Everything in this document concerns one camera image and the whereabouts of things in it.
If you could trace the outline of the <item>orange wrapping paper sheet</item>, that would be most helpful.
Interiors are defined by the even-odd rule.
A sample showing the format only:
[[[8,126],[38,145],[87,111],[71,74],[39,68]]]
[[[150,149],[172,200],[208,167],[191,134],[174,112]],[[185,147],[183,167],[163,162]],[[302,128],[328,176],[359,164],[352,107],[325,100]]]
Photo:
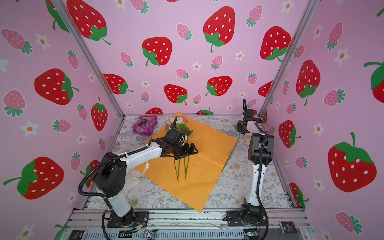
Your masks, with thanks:
[[[187,178],[185,179],[184,159],[181,159],[181,175],[179,183],[177,182],[173,158],[150,160],[150,168],[145,176],[168,193],[201,212],[237,138],[192,118],[187,118],[187,120],[189,129],[193,131],[188,137],[188,142],[195,144],[199,151],[198,154],[190,156]],[[145,164],[141,164],[136,167],[136,170],[143,172],[144,167]]]

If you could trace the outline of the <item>purple snack packet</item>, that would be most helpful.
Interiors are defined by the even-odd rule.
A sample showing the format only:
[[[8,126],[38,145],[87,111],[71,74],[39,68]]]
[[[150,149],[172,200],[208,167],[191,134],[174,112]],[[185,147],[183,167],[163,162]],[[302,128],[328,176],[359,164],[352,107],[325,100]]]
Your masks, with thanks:
[[[140,116],[136,123],[132,126],[132,131],[134,134],[150,137],[156,125],[156,116]]]

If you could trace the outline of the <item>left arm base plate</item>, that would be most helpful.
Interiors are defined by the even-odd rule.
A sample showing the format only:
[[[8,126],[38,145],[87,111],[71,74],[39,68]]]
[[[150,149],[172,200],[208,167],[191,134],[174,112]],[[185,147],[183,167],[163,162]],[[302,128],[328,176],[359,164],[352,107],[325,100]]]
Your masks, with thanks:
[[[149,220],[150,212],[134,211],[119,217],[112,212],[107,227],[108,228],[145,228]]]

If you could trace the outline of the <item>white fake rose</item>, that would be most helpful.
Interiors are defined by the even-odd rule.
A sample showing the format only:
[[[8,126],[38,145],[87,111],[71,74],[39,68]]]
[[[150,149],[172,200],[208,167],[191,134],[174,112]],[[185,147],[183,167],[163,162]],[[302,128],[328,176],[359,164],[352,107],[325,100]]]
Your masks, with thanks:
[[[166,124],[166,139],[171,141],[171,145],[174,147],[174,149],[177,146],[181,146],[184,144],[184,135],[183,133],[179,130],[178,127],[178,117],[173,118],[173,122],[171,124],[167,123]],[[177,182],[179,183],[179,176],[180,176],[180,165],[177,165],[177,158],[176,158],[176,153],[173,153],[174,156],[174,165],[175,165],[175,173],[177,176]]]

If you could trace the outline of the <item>aluminium frame rail base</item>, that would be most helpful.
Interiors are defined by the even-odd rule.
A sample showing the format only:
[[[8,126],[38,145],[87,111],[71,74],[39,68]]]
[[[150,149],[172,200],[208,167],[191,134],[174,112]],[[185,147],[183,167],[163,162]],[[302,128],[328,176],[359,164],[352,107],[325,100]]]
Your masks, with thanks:
[[[73,211],[59,240],[315,240],[314,230],[300,209],[268,209],[269,225],[245,226],[223,219],[228,209],[140,209],[143,227],[111,227],[110,213],[102,210]]]

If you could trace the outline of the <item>white printed ribbon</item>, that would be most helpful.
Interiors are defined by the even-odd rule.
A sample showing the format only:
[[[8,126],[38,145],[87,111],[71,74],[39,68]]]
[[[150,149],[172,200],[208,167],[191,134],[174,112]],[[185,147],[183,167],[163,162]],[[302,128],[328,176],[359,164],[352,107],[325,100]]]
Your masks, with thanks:
[[[131,181],[127,184],[127,189],[129,189],[129,190],[134,189],[140,183],[140,181],[145,176],[145,174],[147,173],[149,168],[150,168],[150,163],[149,163],[149,161],[147,161],[147,162],[145,162],[145,167],[144,167],[143,172],[136,170],[136,168],[127,170],[128,175],[133,178],[133,181]]]

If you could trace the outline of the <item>pink fake rose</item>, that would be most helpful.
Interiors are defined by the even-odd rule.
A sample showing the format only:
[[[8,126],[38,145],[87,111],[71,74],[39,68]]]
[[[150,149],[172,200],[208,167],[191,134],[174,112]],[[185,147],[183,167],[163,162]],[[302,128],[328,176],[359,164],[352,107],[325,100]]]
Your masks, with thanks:
[[[179,127],[179,124],[183,121],[183,118],[184,117],[178,117],[178,119],[176,120],[176,125],[175,125],[175,127],[176,127],[176,129],[178,129],[179,131],[181,131],[180,130],[180,127]],[[184,143],[186,143],[185,142],[185,140],[187,139],[187,136],[185,135],[185,137],[184,137],[184,140],[182,141],[182,143],[184,144]],[[178,165],[175,167],[175,170],[176,170],[176,174],[177,174],[177,179],[178,179],[178,181],[179,181],[179,177],[180,177],[180,175],[181,175],[181,160],[177,160],[177,161],[175,161],[175,164],[176,163],[178,163]]]

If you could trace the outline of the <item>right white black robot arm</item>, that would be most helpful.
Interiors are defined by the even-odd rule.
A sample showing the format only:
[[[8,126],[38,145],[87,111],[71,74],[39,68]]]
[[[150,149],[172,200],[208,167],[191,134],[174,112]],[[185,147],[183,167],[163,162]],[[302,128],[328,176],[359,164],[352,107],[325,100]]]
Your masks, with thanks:
[[[251,109],[243,111],[243,119],[237,128],[241,135],[250,134],[248,160],[252,163],[250,190],[242,205],[241,218],[244,224],[266,223],[268,216],[261,201],[264,175],[273,160],[274,136],[264,131],[259,125],[262,121],[255,117]]]

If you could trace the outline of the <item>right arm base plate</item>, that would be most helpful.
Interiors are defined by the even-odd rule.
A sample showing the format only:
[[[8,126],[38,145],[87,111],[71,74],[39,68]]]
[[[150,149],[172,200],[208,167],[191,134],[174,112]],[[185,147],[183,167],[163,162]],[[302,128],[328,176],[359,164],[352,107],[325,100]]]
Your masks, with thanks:
[[[260,217],[253,215],[241,215],[238,211],[227,211],[223,218],[230,227],[265,227],[267,225],[268,217],[262,214]]]

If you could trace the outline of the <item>pale fake flower stem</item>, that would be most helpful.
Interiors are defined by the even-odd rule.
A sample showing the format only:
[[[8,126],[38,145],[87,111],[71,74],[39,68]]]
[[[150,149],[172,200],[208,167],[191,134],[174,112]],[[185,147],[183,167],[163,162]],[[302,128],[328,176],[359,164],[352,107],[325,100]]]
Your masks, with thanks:
[[[232,157],[232,155],[233,155],[233,152],[234,152],[234,150],[235,150],[235,148],[237,147],[237,144],[238,144],[238,142],[239,142],[240,135],[241,135],[241,133],[240,133],[239,130],[238,130],[238,125],[237,125],[237,124],[236,124],[236,125],[233,125],[233,127],[234,127],[235,130],[237,131],[237,133],[238,133],[238,137],[237,137],[237,141],[236,141],[234,147],[232,148],[231,152],[229,153],[229,156],[228,156],[228,158],[227,158],[227,160],[226,160],[226,162],[225,162],[225,164],[224,164],[224,166],[223,166],[223,168],[222,168],[222,172],[224,171],[225,167],[227,166],[229,160],[231,159],[231,157]]]

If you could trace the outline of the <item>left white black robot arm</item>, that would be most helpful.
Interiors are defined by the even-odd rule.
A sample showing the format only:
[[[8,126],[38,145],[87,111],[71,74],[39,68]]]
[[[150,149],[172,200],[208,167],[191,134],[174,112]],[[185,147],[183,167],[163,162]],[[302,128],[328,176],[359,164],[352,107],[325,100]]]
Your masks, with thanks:
[[[196,146],[187,143],[187,139],[186,134],[171,128],[165,136],[150,139],[144,147],[137,150],[119,155],[107,153],[101,163],[81,180],[78,193],[81,196],[102,198],[108,211],[112,212],[111,216],[127,227],[135,221],[133,207],[123,193],[127,172],[152,159],[170,157],[180,160],[198,154]]]

